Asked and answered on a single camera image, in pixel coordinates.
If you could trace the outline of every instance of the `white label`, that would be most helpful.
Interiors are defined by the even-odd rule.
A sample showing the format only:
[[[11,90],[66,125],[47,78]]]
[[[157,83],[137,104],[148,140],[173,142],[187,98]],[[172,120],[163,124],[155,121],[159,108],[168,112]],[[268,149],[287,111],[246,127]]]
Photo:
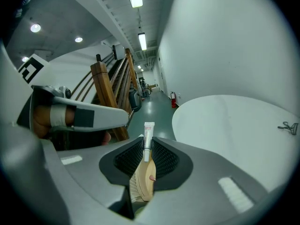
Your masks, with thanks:
[[[63,157],[63,158],[61,158],[61,162],[63,165],[68,165],[68,164],[79,162],[82,159],[83,158],[81,156],[77,155],[74,157]]]

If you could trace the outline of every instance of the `toothpaste tube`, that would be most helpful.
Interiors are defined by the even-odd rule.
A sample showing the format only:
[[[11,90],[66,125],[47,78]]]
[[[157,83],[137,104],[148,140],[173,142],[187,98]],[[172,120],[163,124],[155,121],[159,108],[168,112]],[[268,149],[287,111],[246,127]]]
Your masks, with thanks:
[[[152,137],[154,130],[154,122],[145,122],[144,132],[144,162],[149,162],[150,150],[152,149]]]

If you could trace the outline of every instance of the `recessed light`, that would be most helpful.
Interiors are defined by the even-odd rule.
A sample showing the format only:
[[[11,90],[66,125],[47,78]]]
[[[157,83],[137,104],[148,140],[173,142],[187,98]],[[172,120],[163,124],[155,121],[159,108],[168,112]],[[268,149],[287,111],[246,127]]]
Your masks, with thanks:
[[[82,40],[83,40],[82,37],[77,37],[77,38],[75,38],[75,42],[77,42],[77,43],[80,43]]]
[[[34,24],[34,25],[31,26],[30,30],[32,32],[38,32],[38,31],[41,30],[41,26],[39,24]]]
[[[23,61],[23,62],[27,62],[28,59],[29,59],[28,57],[23,57],[23,58],[22,58],[22,61]]]

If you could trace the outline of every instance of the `white curved surface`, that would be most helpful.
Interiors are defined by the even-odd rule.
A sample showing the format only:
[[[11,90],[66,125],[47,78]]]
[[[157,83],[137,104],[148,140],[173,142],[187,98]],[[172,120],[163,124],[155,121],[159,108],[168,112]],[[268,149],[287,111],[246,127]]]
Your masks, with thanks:
[[[214,95],[181,105],[172,119],[178,142],[215,152],[272,191],[289,179],[298,160],[297,135],[278,129],[300,119],[248,97]]]

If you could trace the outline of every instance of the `white wall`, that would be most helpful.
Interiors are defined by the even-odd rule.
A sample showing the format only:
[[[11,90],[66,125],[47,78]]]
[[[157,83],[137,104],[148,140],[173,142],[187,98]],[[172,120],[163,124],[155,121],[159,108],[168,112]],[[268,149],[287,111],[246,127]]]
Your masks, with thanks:
[[[76,87],[76,85],[84,78],[84,76],[90,71],[90,66],[96,63],[96,54],[100,54],[101,58],[105,58],[107,55],[112,53],[110,47],[106,45],[97,45],[93,47],[83,48],[74,52],[64,54],[58,58],[53,59],[49,63],[53,67],[54,72],[56,73],[56,79],[60,86],[66,86],[71,91]],[[78,88],[78,92],[81,90],[86,82],[91,78],[91,75],[83,81],[82,86]],[[95,86],[92,86],[88,96],[85,98],[85,102],[91,102],[93,97],[96,94]]]
[[[138,77],[138,78],[143,77],[143,73],[138,73],[138,74],[137,74],[137,77]]]
[[[123,59],[125,56],[124,47],[121,44],[119,44],[115,46],[115,49],[116,49],[117,60]]]
[[[145,79],[146,84],[149,84],[149,85],[156,84],[153,71],[143,71],[142,75]]]
[[[300,115],[300,58],[271,0],[174,0],[159,45],[168,94],[231,94]]]

